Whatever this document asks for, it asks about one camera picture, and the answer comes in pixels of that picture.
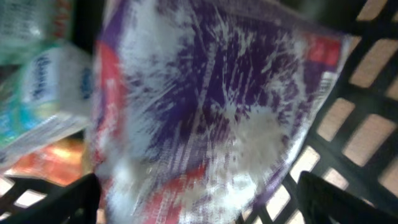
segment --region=purple plastic bag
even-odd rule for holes
[[[348,38],[274,2],[121,0],[97,47],[91,129],[110,223],[230,223],[264,204]]]

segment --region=printed logo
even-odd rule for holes
[[[316,34],[305,34],[310,44],[307,58],[313,62],[336,66],[340,57],[341,42]]]
[[[80,84],[81,97],[84,100],[87,100],[90,98],[91,94],[93,94],[93,82],[92,82],[93,76],[89,68],[84,68],[82,73],[83,76],[81,78],[81,84]]]
[[[47,65],[50,64],[50,62],[51,61],[47,55],[40,56],[35,61],[35,68],[33,71],[34,91],[32,94],[34,100],[39,100],[44,95],[47,78]]]

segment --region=plastic bag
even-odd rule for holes
[[[0,83],[0,169],[87,126],[91,79],[90,56],[60,42]]]
[[[21,64],[42,42],[70,39],[74,0],[0,1],[0,65]]]
[[[348,38],[267,1],[122,0],[91,148],[109,223],[230,223],[295,159]]]
[[[68,185],[83,175],[83,141],[63,139],[23,156],[6,175],[27,175]]]

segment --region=orange package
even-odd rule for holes
[[[84,151],[83,141],[63,139],[22,157],[6,174],[28,175],[68,185],[83,175]]]

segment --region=food package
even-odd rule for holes
[[[93,91],[90,56],[66,42],[0,83],[0,170],[87,126]]]
[[[0,65],[21,64],[43,41],[72,37],[75,0],[0,1]]]
[[[90,128],[108,223],[231,223],[267,202],[349,37],[263,0],[111,2]]]
[[[83,175],[85,144],[77,139],[62,139],[23,156],[6,175],[26,175],[68,185]]]

